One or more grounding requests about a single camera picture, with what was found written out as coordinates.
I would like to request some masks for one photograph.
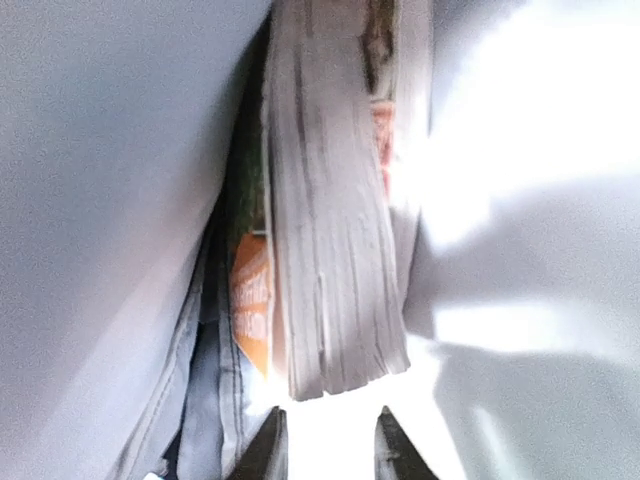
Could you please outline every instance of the book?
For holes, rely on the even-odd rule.
[[[415,117],[415,95],[402,93],[415,74],[400,47],[422,35],[401,35],[402,2],[419,3],[277,0],[236,123],[233,335],[294,400],[409,366],[401,310],[418,210],[395,176],[416,161],[415,124],[427,132],[420,120],[412,135],[397,131],[403,115]]]

